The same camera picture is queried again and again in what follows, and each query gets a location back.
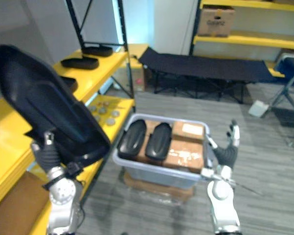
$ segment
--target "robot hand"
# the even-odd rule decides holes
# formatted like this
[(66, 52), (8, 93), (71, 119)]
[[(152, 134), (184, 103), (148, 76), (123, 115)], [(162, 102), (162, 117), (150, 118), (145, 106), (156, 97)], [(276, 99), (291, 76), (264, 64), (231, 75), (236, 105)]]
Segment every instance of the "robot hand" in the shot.
[(83, 186), (75, 177), (69, 177), (67, 169), (60, 165), (51, 132), (45, 133), (45, 145), (42, 149), (35, 142), (31, 144), (31, 148), (37, 163), (50, 180), (44, 185), (49, 190), (52, 206), (47, 234), (74, 235), (81, 214), (79, 199)]
[(239, 127), (236, 121), (232, 121), (230, 132), (227, 133), (227, 136), (229, 138), (227, 148), (219, 147), (208, 136), (208, 141), (219, 165), (216, 174), (212, 170), (213, 173), (207, 177), (205, 172), (209, 172), (209, 169), (206, 169), (206, 171), (202, 172), (202, 175), (212, 179), (208, 184), (207, 194), (211, 202), (214, 233), (218, 235), (241, 235), (239, 218), (233, 204), (235, 182), (231, 179), (240, 139)]

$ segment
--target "metal shelving unit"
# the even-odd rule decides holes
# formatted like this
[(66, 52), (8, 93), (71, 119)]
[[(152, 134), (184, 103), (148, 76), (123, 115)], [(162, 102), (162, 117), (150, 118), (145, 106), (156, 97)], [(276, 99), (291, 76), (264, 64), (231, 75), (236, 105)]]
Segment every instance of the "metal shelving unit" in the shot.
[[(66, 2), (81, 48), (83, 48), (87, 44), (124, 47), (124, 51), (114, 52), (109, 57), (96, 56), (96, 58), (99, 60), (100, 66), (94, 70), (64, 68), (60, 62), (56, 63), (53, 66), (59, 75), (74, 77), (76, 79), (78, 83), (78, 88), (73, 94), (76, 99), (82, 102), (86, 102), (94, 95), (94, 93), (96, 93), (100, 89), (104, 82), (110, 76), (112, 76), (112, 74), (128, 59), (126, 66), (128, 69), (128, 79), (131, 84), (130, 92), (127, 92), (124, 88), (123, 89), (130, 98), (124, 99), (119, 97), (98, 95), (94, 99), (94, 101), (92, 101), (92, 103), (95, 104), (103, 101), (111, 101), (111, 108), (119, 109), (120, 116), (115, 118), (115, 125), (108, 126), (104, 122), (104, 120), (107, 118), (107, 115), (109, 115), (109, 112), (104, 117), (102, 117), (102, 120), (99, 122), (99, 125), (105, 131), (110, 141), (113, 142), (115, 141), (117, 134), (121, 130), (123, 123), (125, 122), (131, 109), (135, 110), (135, 97), (132, 83), (131, 67), (129, 64), (130, 56), (128, 53), (122, 0), (118, 0), (118, 10), (121, 18), (123, 34), (122, 44), (85, 42), (80, 34), (83, 23), (82, 26), (79, 27), (71, 0), (66, 0)], [(87, 17), (91, 2), (92, 1), (90, 0), (83, 22)], [(81, 50), (73, 52), (70, 56), (68, 56), (68, 58), (70, 57), (81, 57)], [(24, 133), (28, 132), (30, 129), (30, 125), (15, 110), (13, 110), (3, 98), (0, 99), (0, 201), (4, 198), (8, 191), (20, 179), (26, 169), (34, 161), (34, 157), (30, 149), (30, 143), (32, 140), (31, 138), (24, 135)], [(102, 162), (103, 161), (100, 160), (92, 165), (89, 165), (84, 169), (84, 172), (82, 172), (78, 176), (79, 180), (83, 180), (86, 182), (83, 189), (83, 194), (85, 194), (90, 182), (98, 172)], [(48, 203), (45, 206), (45, 209), (41, 212), (36, 223), (34, 224), (31, 234), (45, 234), (49, 212), (50, 204)]]
[[(199, 0), (197, 6), (197, 12), (195, 17), (195, 23), (193, 28), (193, 34), (191, 39), (191, 45), (189, 54), (192, 55), (194, 46), (197, 42), (212, 42), (212, 43), (228, 43), (228, 44), (241, 44), (251, 46), (263, 46), (263, 47), (280, 47), (294, 49), (294, 36), (272, 34), (272, 33), (259, 33), (259, 32), (247, 32), (247, 31), (232, 31), (228, 37), (205, 37), (197, 36), (197, 29), (200, 20), (200, 11), (204, 5), (224, 5), (224, 6), (238, 6), (238, 7), (251, 7), (262, 8), (270, 10), (282, 10), (294, 12), (294, 5), (290, 4), (278, 4), (274, 2), (264, 0)], [(269, 72), (273, 76), (284, 77), (282, 74), (274, 71), (273, 62), (266, 62)]]

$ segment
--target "small round part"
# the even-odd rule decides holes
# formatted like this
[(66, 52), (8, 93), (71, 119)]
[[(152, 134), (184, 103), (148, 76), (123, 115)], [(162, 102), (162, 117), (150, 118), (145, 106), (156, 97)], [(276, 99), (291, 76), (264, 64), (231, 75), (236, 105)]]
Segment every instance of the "small round part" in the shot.
[(106, 120), (106, 124), (107, 124), (108, 126), (113, 126), (113, 125), (115, 124), (115, 119), (114, 119), (114, 118), (108, 118), (108, 119)]
[(94, 119), (96, 119), (96, 121), (99, 122), (101, 117), (99, 115), (96, 115), (96, 116), (94, 116)]
[(90, 112), (95, 112), (97, 110), (97, 107), (95, 105), (91, 105), (88, 107), (88, 109), (90, 110)]
[(109, 106), (109, 104), (110, 104), (110, 102), (108, 102), (108, 101), (104, 101), (104, 102), (103, 102), (103, 106), (106, 106), (106, 107), (108, 107), (108, 106)]
[(98, 110), (99, 114), (106, 114), (107, 113), (107, 109), (106, 107), (101, 107), (99, 110)]
[(113, 110), (111, 113), (112, 117), (118, 117), (119, 116), (119, 111), (118, 110)]

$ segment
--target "black strap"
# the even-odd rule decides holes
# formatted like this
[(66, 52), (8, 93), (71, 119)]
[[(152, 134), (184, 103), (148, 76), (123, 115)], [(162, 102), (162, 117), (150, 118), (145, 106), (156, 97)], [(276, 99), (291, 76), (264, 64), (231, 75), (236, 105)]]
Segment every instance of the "black strap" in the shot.
[(43, 188), (47, 191), (49, 191), (49, 188), (54, 185), (59, 180), (67, 177), (70, 179), (74, 179), (77, 175), (79, 175), (83, 171), (83, 165), (81, 163), (74, 163), (70, 162), (67, 164), (67, 167), (65, 169), (65, 173), (62, 175), (59, 175), (58, 177), (54, 178), (53, 180), (50, 180), (48, 183), (43, 185)]
[(48, 183), (46, 183), (45, 185), (43, 185), (43, 188), (47, 191), (49, 191), (49, 188), (54, 185), (56, 182), (58, 182), (59, 180), (65, 178), (65, 174), (59, 175), (58, 177), (54, 178), (53, 180), (50, 180)]

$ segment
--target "label on box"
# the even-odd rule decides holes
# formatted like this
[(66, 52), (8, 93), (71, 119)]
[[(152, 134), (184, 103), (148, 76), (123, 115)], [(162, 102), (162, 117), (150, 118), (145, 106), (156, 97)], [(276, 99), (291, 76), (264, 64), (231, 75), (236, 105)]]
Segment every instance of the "label on box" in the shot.
[(194, 125), (190, 125), (190, 124), (184, 124), (182, 126), (182, 131), (189, 133), (189, 134), (193, 134), (193, 135), (198, 135), (201, 136), (204, 132), (204, 129), (201, 126), (194, 126)]

